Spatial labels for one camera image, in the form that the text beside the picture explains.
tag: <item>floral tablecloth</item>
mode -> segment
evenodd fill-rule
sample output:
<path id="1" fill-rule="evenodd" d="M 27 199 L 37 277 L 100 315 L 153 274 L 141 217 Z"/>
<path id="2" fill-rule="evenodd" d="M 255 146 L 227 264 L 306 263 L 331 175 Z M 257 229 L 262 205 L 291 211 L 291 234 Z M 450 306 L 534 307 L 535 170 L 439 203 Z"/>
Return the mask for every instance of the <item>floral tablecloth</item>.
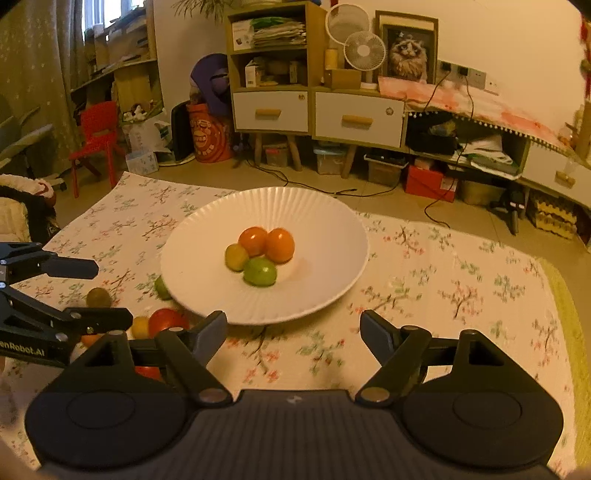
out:
<path id="1" fill-rule="evenodd" d="M 125 173 L 105 198 L 46 246 L 60 255 L 95 259 L 99 275 L 94 280 L 42 276 L 18 288 L 63 309 L 82 306 L 86 293 L 102 286 L 116 305 L 134 316 L 149 315 L 173 304 L 159 300 L 153 288 L 169 234 L 193 211 L 229 193 Z M 456 338 L 463 329 L 478 329 L 559 402 L 564 431 L 550 466 L 560 474 L 573 469 L 573 380 L 563 328 L 540 263 L 465 233 L 367 213 L 359 216 L 371 254 L 351 291 L 300 320 L 231 327 L 208 368 L 234 395 L 243 388 L 355 392 L 379 367 L 359 335 L 362 310 L 374 309 L 397 326 L 422 326 L 434 336 Z M 449 367 L 431 368 L 429 376 L 447 371 Z M 0 405 L 0 436 L 32 466 L 37 460 L 24 433 L 24 412 L 58 373 L 56 368 L 9 359 L 0 384 L 6 399 Z"/>

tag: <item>window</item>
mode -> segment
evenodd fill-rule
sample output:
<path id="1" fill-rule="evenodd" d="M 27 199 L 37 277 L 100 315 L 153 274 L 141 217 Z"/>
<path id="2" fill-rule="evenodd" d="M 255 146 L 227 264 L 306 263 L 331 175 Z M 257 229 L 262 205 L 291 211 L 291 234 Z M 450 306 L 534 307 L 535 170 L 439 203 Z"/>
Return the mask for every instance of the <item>window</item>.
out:
<path id="1" fill-rule="evenodd" d="M 108 27 L 121 15 L 135 7 L 143 7 L 144 0 L 83 0 L 82 30 L 93 25 Z"/>

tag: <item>wooden drawer handle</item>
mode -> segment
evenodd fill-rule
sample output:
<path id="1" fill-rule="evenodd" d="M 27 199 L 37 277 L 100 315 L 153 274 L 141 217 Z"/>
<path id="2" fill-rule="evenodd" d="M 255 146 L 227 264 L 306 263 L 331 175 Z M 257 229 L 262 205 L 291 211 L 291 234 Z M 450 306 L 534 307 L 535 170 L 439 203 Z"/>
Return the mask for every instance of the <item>wooden drawer handle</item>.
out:
<path id="1" fill-rule="evenodd" d="M 559 183 L 560 185 L 567 187 L 568 189 L 573 188 L 575 182 L 577 181 L 577 179 L 574 179 L 573 177 L 570 177 L 569 175 L 567 175 L 563 171 L 558 171 L 558 170 L 556 171 L 556 175 L 554 176 L 554 180 L 556 181 L 556 183 Z"/>
<path id="2" fill-rule="evenodd" d="M 343 115 L 343 122 L 348 124 L 361 125 L 363 127 L 371 127 L 374 122 L 373 118 L 357 115 Z"/>
<path id="3" fill-rule="evenodd" d="M 256 116 L 280 116 L 281 110 L 278 108 L 257 108 L 255 110 Z"/>

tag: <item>red chair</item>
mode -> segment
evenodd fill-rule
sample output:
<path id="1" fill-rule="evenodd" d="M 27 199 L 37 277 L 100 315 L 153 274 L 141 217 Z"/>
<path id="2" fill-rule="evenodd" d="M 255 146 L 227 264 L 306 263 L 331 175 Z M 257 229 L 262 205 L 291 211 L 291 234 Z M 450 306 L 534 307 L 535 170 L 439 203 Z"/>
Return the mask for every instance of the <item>red chair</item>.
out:
<path id="1" fill-rule="evenodd" d="M 81 150 L 70 155 L 72 162 L 72 179 L 74 182 L 74 197 L 78 198 L 78 178 L 76 176 L 76 160 L 88 168 L 96 177 L 100 172 L 88 161 L 88 155 L 104 151 L 107 156 L 109 181 L 111 188 L 116 184 L 115 168 L 113 166 L 113 150 L 119 155 L 125 156 L 125 150 L 117 145 L 117 104 L 115 102 L 103 102 L 84 110 L 80 115 L 82 131 L 86 144 Z"/>

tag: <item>red box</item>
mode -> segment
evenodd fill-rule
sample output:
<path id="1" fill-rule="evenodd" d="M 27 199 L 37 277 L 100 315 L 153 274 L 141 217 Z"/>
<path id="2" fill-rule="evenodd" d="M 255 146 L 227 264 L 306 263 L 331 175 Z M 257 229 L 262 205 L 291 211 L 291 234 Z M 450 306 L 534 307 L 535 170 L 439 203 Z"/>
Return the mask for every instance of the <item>red box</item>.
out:
<path id="1" fill-rule="evenodd" d="M 456 187 L 457 180 L 446 177 L 440 171 L 424 170 L 410 165 L 404 191 L 412 195 L 453 202 L 456 197 Z"/>

